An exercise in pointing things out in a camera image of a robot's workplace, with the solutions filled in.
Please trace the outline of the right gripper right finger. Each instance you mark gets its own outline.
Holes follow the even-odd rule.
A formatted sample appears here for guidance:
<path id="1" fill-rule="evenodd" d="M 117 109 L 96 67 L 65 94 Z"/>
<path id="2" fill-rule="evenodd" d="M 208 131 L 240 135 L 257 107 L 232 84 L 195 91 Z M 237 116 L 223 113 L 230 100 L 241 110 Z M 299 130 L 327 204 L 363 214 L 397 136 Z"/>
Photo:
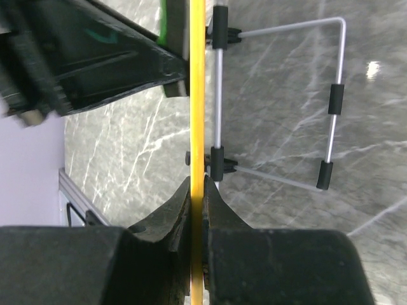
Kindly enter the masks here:
<path id="1" fill-rule="evenodd" d="M 205 178 L 211 304 L 373 304 L 356 247 L 331 229 L 254 229 Z"/>

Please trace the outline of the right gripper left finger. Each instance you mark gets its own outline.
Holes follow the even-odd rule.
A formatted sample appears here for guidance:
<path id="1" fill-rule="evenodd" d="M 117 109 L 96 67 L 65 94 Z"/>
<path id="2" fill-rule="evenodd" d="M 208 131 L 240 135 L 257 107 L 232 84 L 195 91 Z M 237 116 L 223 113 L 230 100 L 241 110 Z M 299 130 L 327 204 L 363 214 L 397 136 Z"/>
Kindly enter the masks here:
<path id="1" fill-rule="evenodd" d="M 2 304 L 183 304 L 190 291 L 190 180 L 125 227 L 1 228 Z"/>

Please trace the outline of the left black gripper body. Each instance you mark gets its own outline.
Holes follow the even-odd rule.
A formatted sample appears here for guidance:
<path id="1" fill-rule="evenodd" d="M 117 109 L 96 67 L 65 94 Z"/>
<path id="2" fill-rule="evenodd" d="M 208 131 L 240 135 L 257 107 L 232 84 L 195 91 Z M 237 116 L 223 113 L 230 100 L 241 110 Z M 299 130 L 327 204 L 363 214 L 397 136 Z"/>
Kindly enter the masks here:
<path id="1" fill-rule="evenodd" d="M 1 99 L 5 117 L 37 126 L 69 114 L 61 76 L 67 72 L 62 31 L 68 1 L 1 1 Z"/>

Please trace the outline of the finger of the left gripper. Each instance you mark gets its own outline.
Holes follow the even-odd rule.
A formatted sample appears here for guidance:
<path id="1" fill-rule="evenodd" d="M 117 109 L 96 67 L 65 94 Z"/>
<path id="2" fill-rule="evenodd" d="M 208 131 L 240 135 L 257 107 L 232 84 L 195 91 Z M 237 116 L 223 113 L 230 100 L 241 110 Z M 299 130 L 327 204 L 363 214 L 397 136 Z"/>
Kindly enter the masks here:
<path id="1" fill-rule="evenodd" d="M 61 76 L 71 114 L 186 77 L 184 60 L 153 34 L 100 1 L 68 1 L 62 31 L 67 72 Z"/>

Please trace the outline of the yellow framed whiteboard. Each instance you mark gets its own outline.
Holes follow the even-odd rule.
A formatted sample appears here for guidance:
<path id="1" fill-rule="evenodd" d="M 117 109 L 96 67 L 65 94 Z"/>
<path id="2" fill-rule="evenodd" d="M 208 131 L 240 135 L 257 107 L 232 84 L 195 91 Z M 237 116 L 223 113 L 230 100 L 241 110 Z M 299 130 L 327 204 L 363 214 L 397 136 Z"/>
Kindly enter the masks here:
<path id="1" fill-rule="evenodd" d="M 330 187 L 347 24 L 325 1 L 215 1 L 212 174 L 256 228 L 291 229 Z"/>

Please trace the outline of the green whiteboard eraser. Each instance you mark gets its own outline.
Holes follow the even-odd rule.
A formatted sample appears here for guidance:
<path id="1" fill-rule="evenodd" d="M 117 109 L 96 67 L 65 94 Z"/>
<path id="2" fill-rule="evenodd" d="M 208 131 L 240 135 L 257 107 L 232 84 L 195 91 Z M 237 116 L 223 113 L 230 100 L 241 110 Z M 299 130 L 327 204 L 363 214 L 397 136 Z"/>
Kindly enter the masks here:
<path id="1" fill-rule="evenodd" d="M 157 43 L 184 60 L 186 77 L 163 86 L 166 97 L 190 95 L 190 2 L 187 0 L 160 1 L 160 33 Z"/>

